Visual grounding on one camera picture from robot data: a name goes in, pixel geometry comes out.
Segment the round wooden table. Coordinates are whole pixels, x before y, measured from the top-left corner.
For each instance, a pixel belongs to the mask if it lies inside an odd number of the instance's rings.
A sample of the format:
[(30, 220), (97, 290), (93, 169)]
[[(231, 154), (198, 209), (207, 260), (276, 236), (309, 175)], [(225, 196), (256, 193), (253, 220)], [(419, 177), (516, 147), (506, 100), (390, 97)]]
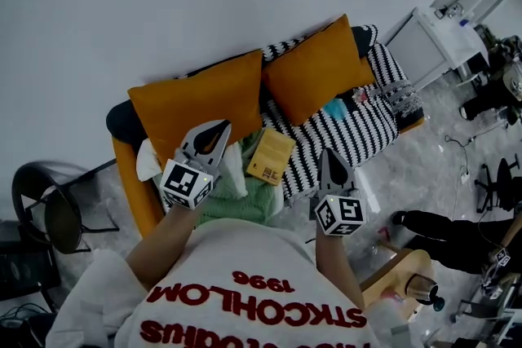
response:
[(413, 274), (425, 275), (429, 278), (433, 276), (431, 258), (426, 251), (398, 249), (382, 240), (378, 242), (378, 249), (392, 252), (393, 257), (361, 284), (365, 307), (369, 308), (379, 301), (382, 293), (390, 289), (403, 299), (403, 302), (399, 303), (401, 317), (412, 322), (422, 307), (419, 302), (405, 294), (405, 286)]

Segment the white fluffy cloth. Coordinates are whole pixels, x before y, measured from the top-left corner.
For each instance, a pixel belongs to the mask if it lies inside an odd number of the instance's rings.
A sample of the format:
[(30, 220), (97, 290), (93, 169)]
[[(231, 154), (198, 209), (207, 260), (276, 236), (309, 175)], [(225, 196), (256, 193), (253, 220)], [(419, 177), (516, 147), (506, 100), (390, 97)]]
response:
[(224, 173), (232, 181), (233, 190), (237, 199), (248, 195), (246, 178), (243, 170), (241, 145), (238, 142), (228, 146), (223, 154), (221, 166)]

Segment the grey knitted scarf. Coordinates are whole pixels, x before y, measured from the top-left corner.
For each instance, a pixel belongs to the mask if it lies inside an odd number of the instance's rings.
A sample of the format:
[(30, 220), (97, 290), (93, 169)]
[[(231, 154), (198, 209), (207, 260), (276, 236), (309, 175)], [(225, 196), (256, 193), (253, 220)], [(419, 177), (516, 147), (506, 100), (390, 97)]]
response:
[(422, 100), (407, 79), (393, 81), (384, 87), (378, 86), (369, 92), (369, 97), (382, 96), (391, 106), (400, 134), (403, 134), (425, 121)]

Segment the black case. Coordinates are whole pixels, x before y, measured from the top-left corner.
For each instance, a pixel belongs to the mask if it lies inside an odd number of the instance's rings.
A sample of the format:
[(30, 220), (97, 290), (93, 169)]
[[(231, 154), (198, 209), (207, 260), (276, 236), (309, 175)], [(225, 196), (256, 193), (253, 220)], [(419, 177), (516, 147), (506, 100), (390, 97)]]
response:
[(29, 237), (17, 222), (0, 221), (0, 301), (60, 284), (52, 247)]

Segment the orange sofa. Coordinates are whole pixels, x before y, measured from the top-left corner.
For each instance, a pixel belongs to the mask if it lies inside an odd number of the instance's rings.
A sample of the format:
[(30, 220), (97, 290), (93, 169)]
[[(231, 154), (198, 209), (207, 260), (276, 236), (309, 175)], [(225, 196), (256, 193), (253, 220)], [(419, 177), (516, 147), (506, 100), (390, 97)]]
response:
[[(391, 52), (377, 40), (378, 30), (372, 24), (352, 30), (361, 58), (366, 59), (375, 82), (364, 88), (369, 92), (378, 86), (407, 79)], [(391, 145), (400, 135), (390, 104), (382, 96), (369, 97), (356, 103), (353, 93), (338, 95), (347, 107), (347, 115), (335, 120), (324, 110), (312, 115), (304, 124), (292, 126), (285, 119), (266, 87), (260, 88), (259, 105), (263, 125), (288, 134), (296, 142), (289, 166), (282, 177), (284, 202), (309, 197), (318, 187), (318, 158), (322, 149), (332, 146), (354, 167), (360, 166)], [(136, 157), (146, 138), (145, 130), (127, 100), (112, 108), (106, 118), (113, 137), (116, 163), (130, 211), (141, 235), (146, 236), (161, 220), (165, 210), (153, 181), (141, 182), (136, 173)]]

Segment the person's right forearm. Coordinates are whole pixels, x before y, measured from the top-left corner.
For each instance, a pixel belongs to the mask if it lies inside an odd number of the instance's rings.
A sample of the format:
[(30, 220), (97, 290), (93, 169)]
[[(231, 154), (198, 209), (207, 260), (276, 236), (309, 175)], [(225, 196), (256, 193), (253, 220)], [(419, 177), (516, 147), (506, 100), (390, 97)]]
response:
[(365, 309), (363, 293), (349, 264), (341, 236), (328, 236), (316, 229), (316, 267), (356, 307)]

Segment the black white striped throw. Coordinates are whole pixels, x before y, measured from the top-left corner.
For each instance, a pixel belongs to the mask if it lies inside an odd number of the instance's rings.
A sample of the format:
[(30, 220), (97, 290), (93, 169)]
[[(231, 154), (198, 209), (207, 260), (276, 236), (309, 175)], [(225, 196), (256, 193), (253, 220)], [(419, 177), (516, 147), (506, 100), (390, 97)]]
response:
[(263, 48), (263, 124), (295, 141), (282, 177), (287, 200), (317, 185), (325, 148), (359, 166), (421, 124), (422, 102), (377, 35), (375, 26), (352, 26), (342, 15)]

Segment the orange pillow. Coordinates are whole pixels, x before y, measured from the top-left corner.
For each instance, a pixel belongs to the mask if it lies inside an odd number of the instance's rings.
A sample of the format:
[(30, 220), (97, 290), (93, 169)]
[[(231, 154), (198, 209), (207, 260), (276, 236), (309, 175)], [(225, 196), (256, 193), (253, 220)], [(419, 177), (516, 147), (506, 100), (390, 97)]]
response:
[(337, 95), (375, 82), (346, 15), (268, 64), (262, 80), (285, 117), (302, 125)]
[(174, 157), (185, 135), (205, 122), (229, 120), (229, 144), (261, 129), (262, 58), (262, 51), (255, 50), (191, 77), (128, 90), (161, 167)]

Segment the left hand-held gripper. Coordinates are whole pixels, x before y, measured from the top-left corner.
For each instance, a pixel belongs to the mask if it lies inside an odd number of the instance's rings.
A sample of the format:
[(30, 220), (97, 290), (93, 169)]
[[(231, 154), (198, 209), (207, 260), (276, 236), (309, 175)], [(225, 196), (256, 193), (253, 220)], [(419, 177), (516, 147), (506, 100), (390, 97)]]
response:
[(218, 165), (231, 132), (231, 122), (221, 119), (195, 126), (185, 135), (161, 178), (160, 190), (169, 206), (195, 210), (208, 197), (219, 179)]

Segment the white crumpled cloth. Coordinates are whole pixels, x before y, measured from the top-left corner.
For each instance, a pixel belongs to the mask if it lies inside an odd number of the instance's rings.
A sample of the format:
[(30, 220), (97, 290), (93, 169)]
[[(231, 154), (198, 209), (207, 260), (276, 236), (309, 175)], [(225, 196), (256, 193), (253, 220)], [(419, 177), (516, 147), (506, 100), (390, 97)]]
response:
[(146, 138), (141, 143), (135, 167), (138, 180), (141, 182), (146, 182), (162, 173), (160, 162), (150, 138)]

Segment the black round chair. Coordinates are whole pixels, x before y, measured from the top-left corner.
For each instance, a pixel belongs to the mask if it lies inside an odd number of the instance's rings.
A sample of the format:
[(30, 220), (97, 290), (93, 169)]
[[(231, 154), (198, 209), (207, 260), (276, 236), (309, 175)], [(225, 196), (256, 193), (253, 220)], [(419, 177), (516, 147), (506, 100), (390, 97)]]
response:
[(62, 254), (89, 253), (82, 247), (85, 234), (118, 232), (110, 227), (90, 228), (83, 224), (81, 211), (70, 186), (59, 184), (43, 165), (22, 165), (11, 182), (11, 198), (15, 214), (30, 238), (53, 247)]

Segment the green knitted blanket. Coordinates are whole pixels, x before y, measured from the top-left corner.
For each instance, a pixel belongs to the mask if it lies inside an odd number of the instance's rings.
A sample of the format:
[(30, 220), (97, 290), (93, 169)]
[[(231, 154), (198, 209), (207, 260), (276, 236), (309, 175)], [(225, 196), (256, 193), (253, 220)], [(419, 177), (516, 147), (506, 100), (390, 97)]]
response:
[(235, 218), (267, 226), (270, 218), (283, 209), (284, 196), (281, 185), (273, 186), (246, 173), (246, 169), (263, 131), (259, 130), (238, 141), (241, 145), (243, 170), (248, 195), (237, 199), (232, 181), (222, 170), (217, 185), (203, 202), (203, 213), (198, 225), (221, 218)]

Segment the white sink cabinet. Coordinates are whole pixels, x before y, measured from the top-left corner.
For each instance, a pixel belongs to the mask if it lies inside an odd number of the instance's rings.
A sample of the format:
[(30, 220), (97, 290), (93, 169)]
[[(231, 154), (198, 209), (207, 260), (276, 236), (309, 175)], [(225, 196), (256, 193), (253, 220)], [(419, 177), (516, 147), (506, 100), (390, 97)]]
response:
[(387, 49), (415, 90), (421, 90), (449, 70), (461, 68), (479, 56), (489, 63), (488, 52), (470, 24), (461, 16), (438, 18), (432, 7), (417, 7), (389, 41)]

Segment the person's white printed shirt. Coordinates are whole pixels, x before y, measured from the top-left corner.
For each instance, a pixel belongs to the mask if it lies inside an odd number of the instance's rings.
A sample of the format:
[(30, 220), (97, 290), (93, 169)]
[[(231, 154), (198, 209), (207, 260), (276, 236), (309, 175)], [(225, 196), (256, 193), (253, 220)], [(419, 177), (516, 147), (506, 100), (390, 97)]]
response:
[(150, 289), (107, 249), (71, 290), (46, 348), (414, 348), (389, 301), (363, 311), (292, 232), (221, 219), (198, 227)]

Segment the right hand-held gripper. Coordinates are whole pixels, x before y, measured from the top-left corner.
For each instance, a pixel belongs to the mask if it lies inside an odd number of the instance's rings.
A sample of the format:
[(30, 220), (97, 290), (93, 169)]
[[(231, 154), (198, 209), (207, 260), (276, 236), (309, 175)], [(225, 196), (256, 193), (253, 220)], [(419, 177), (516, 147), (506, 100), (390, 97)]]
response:
[(321, 153), (319, 193), (309, 201), (309, 217), (326, 236), (349, 236), (366, 224), (365, 202), (356, 188), (355, 170), (332, 148)]

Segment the steel kettle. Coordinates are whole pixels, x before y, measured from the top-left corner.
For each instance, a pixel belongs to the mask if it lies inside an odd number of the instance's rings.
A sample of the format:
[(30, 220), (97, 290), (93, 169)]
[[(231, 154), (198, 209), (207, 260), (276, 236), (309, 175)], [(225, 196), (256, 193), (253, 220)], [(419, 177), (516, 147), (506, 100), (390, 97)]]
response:
[(405, 285), (405, 295), (424, 306), (431, 306), (434, 311), (442, 311), (445, 300), (438, 295), (439, 285), (425, 275), (413, 274)]

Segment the person's left forearm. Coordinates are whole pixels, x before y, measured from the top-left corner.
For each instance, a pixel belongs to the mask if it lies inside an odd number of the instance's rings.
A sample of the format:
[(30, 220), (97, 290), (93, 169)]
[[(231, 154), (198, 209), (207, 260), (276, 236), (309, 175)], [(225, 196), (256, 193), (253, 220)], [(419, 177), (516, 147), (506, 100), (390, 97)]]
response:
[(130, 252), (126, 262), (146, 290), (157, 285), (183, 254), (203, 212), (176, 205)]

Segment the yellow book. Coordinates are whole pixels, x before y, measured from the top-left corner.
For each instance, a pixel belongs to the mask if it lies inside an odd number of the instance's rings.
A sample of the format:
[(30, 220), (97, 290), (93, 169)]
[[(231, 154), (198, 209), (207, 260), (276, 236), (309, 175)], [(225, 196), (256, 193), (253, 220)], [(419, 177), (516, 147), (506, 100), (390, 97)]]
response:
[(254, 150), (246, 173), (273, 186), (281, 183), (289, 164), (295, 141), (272, 129), (265, 128)]

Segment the blue fluffy toy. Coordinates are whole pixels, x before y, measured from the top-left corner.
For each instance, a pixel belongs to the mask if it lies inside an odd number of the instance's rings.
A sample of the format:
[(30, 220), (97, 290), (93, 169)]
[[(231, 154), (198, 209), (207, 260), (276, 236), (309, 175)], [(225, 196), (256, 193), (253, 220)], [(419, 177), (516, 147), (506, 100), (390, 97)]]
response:
[(329, 101), (324, 107), (324, 112), (335, 120), (342, 120), (347, 115), (346, 104), (339, 98)]

